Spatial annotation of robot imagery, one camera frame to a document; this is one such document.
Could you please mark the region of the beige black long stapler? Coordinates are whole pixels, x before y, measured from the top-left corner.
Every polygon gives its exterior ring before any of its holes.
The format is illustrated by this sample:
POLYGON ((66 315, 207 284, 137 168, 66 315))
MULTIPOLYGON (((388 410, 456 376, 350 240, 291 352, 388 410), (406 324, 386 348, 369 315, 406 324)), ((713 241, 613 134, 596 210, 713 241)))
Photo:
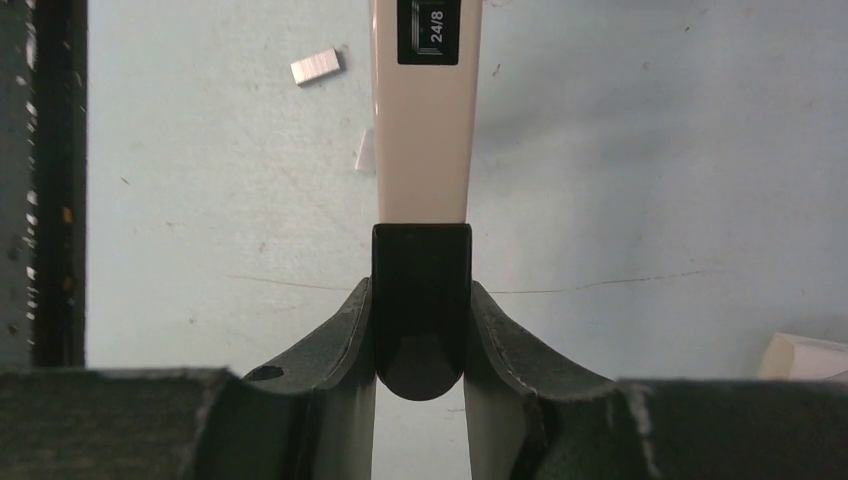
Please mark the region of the beige black long stapler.
POLYGON ((443 395, 465 366, 482 13, 479 1, 370 5, 375 365, 391 392, 412 401, 443 395))

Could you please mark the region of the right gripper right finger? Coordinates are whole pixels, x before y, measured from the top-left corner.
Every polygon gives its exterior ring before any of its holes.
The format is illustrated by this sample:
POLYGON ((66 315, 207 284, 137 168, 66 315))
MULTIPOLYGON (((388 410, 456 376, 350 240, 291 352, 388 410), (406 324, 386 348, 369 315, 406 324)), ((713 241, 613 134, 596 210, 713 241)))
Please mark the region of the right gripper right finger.
POLYGON ((843 479, 836 381, 611 380, 474 284, 464 376, 476 479, 843 479))

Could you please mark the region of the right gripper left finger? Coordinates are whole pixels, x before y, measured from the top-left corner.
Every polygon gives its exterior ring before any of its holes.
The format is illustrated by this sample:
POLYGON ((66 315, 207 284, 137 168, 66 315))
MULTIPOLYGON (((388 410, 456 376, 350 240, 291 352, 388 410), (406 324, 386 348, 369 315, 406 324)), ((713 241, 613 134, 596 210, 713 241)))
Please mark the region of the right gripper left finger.
POLYGON ((5 479, 367 479, 371 295, 245 376, 226 369, 5 370, 5 479))

